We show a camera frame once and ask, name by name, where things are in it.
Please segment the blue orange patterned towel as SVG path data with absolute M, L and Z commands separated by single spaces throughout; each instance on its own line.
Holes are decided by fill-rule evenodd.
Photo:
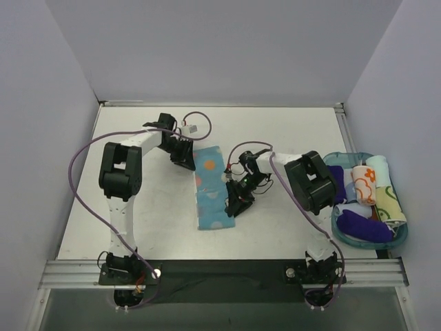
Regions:
M 228 198 L 224 177 L 225 164 L 219 146 L 194 152 L 196 211 L 198 230 L 221 230 L 234 228 L 235 218 L 225 211 Z

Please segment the orange flower pattern towel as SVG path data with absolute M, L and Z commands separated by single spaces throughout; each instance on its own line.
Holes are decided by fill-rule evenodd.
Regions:
M 376 204 L 376 174 L 373 168 L 366 165 L 357 165 L 352 168 L 356 200 L 361 205 L 373 206 Z

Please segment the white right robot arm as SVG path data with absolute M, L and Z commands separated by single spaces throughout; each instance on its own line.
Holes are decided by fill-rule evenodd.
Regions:
M 314 228 L 305 253 L 305 273 L 319 283 L 341 268 L 338 249 L 326 230 L 321 228 L 320 211 L 334 204 L 338 186 L 321 156 L 316 151 L 306 154 L 275 153 L 267 148 L 253 153 L 245 151 L 238 158 L 245 176 L 232 178 L 231 164 L 225 169 L 227 199 L 225 212 L 237 217 L 252 206 L 254 191 L 265 180 L 276 176 L 299 210 Z

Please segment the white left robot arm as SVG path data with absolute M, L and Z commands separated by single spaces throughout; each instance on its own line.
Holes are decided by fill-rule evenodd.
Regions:
M 136 256 L 134 238 L 134 200 L 143 182 L 143 157 L 158 148 L 170 155 L 170 161 L 182 168 L 196 169 L 194 142 L 190 135 L 197 126 L 175 129 L 176 119 L 166 113 L 158 121 L 146 123 L 144 129 L 121 142 L 108 142 L 103 150 L 99 187 L 110 211 L 111 239 L 105 266 L 124 284 L 135 282 L 145 264 Z

